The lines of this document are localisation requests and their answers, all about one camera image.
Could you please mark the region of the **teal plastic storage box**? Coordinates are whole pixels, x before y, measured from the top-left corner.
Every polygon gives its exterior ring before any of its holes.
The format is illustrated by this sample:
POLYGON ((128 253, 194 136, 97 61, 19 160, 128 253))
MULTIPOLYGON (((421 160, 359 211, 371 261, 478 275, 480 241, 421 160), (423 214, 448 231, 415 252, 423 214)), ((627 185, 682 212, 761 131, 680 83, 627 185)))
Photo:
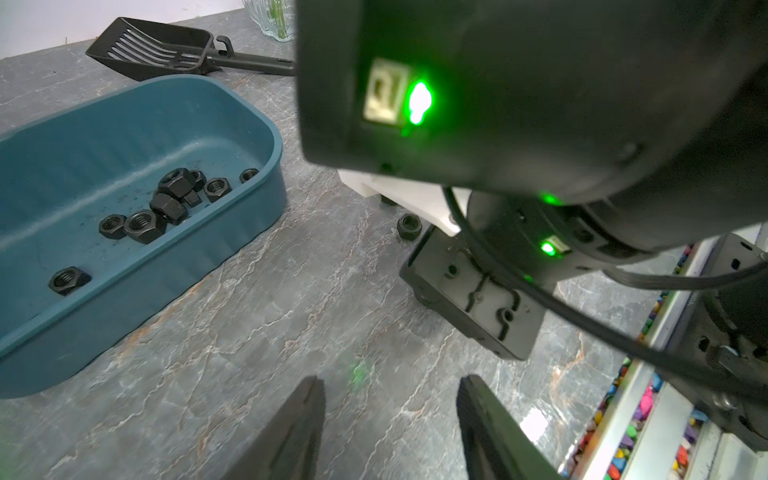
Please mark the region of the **teal plastic storage box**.
POLYGON ((1 395, 72 377, 271 227, 283 140, 200 76, 135 84, 1 138, 1 395))

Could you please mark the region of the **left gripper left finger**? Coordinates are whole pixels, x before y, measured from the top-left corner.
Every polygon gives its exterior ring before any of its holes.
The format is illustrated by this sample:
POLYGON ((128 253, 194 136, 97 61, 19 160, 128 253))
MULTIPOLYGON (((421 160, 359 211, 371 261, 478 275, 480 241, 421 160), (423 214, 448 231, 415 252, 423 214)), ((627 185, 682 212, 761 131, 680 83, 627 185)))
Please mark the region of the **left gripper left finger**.
POLYGON ((316 376, 303 378, 224 477, 313 479, 321 448, 325 411, 323 380, 316 376))

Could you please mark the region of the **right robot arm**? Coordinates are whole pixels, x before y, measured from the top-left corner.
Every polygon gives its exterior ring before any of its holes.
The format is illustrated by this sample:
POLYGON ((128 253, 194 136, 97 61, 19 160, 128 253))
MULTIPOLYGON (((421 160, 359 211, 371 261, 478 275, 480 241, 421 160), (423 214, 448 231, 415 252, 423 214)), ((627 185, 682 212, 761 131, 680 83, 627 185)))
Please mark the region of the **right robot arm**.
POLYGON ((698 290, 734 346, 767 345, 753 248, 700 280, 628 271, 767 217, 763 1, 300 1, 305 157, 467 190, 402 267, 414 295, 504 360, 546 312, 618 345, 553 297, 601 271, 698 290))

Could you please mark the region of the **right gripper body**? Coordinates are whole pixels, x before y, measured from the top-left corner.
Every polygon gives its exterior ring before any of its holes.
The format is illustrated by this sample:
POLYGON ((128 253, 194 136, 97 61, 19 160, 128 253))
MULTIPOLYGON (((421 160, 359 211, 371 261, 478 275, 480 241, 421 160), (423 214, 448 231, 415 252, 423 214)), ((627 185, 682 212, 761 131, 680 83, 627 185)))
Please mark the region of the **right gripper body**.
POLYGON ((498 358, 529 358, 544 308, 498 283, 458 239, 429 227, 400 276, 422 305, 498 358))

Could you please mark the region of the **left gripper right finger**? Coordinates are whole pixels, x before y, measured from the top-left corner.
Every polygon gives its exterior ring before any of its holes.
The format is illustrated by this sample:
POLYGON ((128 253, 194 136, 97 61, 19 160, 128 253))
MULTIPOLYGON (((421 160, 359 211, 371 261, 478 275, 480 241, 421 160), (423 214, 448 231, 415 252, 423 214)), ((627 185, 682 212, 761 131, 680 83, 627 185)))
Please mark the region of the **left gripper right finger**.
POLYGON ((456 407, 470 479, 560 477, 480 376, 460 380, 456 407))

